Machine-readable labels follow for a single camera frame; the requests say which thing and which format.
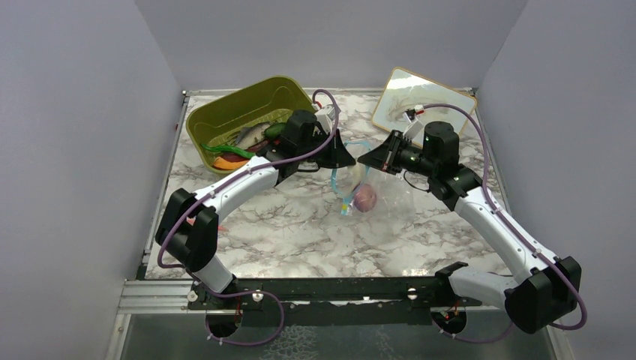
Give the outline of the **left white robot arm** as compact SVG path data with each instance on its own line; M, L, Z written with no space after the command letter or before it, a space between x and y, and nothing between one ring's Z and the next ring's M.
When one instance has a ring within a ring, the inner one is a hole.
M243 203L297 173L305 161L320 169L355 164L341 140L339 122L337 106L295 110L281 134L235 172L194 192L175 190L154 236L160 247L157 264L167 268L163 255L171 255L176 268L207 286L210 302L218 308L230 306L236 297L235 276L216 254L218 226Z

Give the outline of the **white garlic piece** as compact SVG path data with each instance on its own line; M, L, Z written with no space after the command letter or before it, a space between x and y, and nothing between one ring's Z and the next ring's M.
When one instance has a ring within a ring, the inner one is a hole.
M349 194L354 195L358 191L359 187L365 183L365 179L368 174L368 167L364 164L357 163L349 168L349 173L352 178Z

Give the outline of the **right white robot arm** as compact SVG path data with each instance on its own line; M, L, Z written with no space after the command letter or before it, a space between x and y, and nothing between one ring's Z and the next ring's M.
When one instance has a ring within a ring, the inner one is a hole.
M438 272L442 279L433 284L433 297L442 305L460 297L493 305L528 334L546 326L581 329L588 317L578 292L581 266L543 247L494 201L486 182L459 162L459 143L449 123L433 121L424 127L422 148L393 130L358 158L384 173L406 170L426 177L429 191L477 230L511 272L506 277L452 265Z

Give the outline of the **purple red onion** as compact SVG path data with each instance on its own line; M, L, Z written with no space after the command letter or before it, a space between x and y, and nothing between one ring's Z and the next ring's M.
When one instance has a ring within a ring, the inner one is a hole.
M363 184L355 193L352 201L360 212L369 212L377 204L377 192L369 184Z

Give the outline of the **clear zip top bag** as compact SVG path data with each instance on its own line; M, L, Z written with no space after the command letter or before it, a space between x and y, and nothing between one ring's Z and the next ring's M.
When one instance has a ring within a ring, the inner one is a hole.
M391 175L358 162L333 169L330 185L343 216L401 218L416 210L413 189L400 173Z

